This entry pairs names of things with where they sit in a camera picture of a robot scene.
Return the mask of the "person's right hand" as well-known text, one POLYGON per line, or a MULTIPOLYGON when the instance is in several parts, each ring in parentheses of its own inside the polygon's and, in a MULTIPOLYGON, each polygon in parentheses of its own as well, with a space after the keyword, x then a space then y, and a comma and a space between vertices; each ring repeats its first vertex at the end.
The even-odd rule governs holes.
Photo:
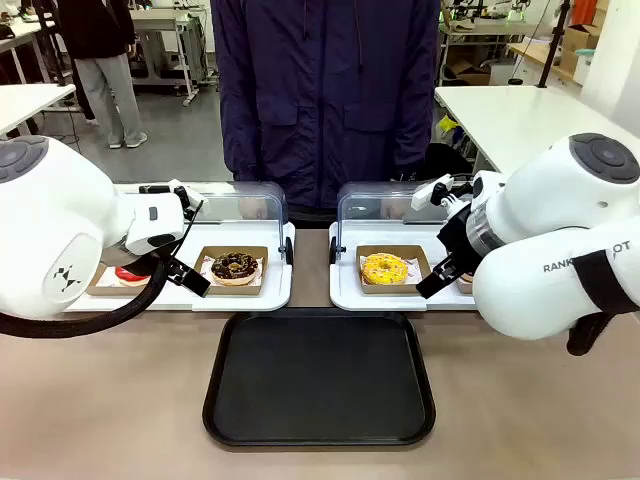
POLYGON ((269 214, 266 200, 260 197, 241 198, 238 211, 245 220, 265 220, 269 214))

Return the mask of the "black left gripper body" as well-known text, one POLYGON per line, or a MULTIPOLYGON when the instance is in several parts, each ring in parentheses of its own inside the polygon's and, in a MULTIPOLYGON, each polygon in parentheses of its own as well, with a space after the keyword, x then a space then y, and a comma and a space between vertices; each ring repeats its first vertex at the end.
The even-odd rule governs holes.
POLYGON ((155 249, 128 264, 127 271, 130 273, 154 273, 160 262, 168 262, 170 260, 175 248, 175 243, 169 243, 155 249))

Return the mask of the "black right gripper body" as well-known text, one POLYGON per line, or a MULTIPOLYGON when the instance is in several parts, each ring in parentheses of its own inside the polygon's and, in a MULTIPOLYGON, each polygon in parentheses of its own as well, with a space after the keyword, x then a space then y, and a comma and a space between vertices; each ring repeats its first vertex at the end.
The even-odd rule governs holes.
POLYGON ((455 213, 437 235, 448 252, 438 265, 440 271, 475 271, 482 257, 472 247, 466 232, 468 217, 471 213, 469 205, 455 213))

